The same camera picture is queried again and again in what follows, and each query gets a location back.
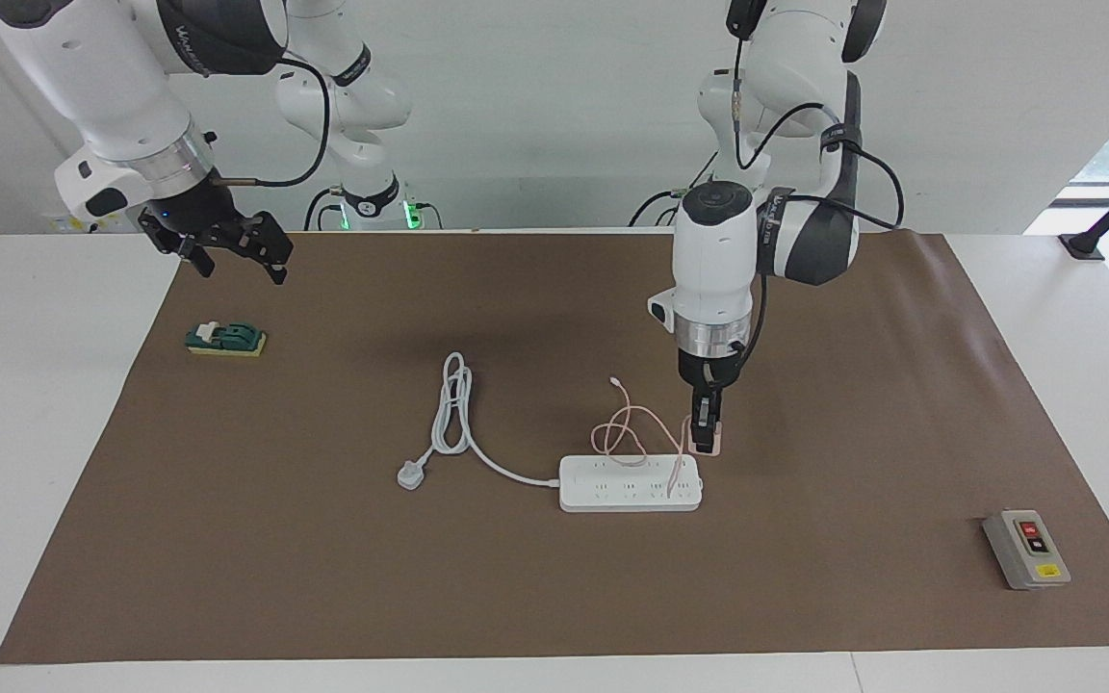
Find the brown tablecloth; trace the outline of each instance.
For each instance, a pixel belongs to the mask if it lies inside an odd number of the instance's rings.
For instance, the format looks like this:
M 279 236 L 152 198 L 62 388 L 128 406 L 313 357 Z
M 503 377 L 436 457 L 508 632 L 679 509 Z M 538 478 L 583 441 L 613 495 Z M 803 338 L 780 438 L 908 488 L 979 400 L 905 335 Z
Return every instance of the brown tablecloth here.
M 520 473 L 590 451 L 610 375 L 681 420 L 644 310 L 669 246 L 338 234 L 298 237 L 281 288 L 182 267 L 0 662 L 1109 645 L 1109 522 L 942 237 L 771 283 L 694 513 L 567 514 L 474 456 L 397 487 L 450 350 Z M 210 319 L 264 328 L 263 358 L 187 354 Z M 1005 588 L 978 528 L 1005 507 L 1042 513 L 1072 587 Z

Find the cable connector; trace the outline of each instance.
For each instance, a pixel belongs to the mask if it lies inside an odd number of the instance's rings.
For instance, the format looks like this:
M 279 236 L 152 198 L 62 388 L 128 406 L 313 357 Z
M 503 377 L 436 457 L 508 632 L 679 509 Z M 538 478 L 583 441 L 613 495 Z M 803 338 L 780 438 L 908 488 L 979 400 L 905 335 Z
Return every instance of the cable connector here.
M 427 478 L 426 471 L 414 460 L 405 460 L 405 465 L 401 465 L 397 472 L 397 483 L 400 483 L 400 488 L 405 488 L 406 491 L 417 490 L 424 478 Z

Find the table surface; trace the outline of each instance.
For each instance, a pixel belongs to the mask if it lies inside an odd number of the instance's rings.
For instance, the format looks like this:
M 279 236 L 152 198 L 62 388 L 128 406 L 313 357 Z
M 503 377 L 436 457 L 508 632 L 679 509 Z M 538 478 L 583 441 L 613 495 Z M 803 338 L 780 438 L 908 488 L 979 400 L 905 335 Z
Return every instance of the table surface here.
M 580 230 L 573 233 L 635 233 Z M 1052 237 L 949 237 L 1109 517 L 1109 271 Z M 0 642 L 176 263 L 142 236 L 0 237 Z M 81 344 L 80 359 L 67 346 Z M 0 690 L 1017 690 L 1109 685 L 1109 648 L 0 667 Z

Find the white power strip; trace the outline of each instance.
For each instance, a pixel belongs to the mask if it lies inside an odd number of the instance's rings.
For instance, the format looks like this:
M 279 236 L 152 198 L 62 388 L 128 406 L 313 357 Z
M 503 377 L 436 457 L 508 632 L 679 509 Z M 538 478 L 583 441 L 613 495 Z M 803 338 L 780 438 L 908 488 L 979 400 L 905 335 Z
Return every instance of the white power strip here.
M 637 462 L 641 456 L 617 456 Z M 568 456 L 558 466 L 558 503 L 569 513 L 678 513 L 700 508 L 704 483 L 692 456 L 682 456 L 678 481 L 667 496 L 678 456 L 650 456 L 623 466 L 606 456 Z

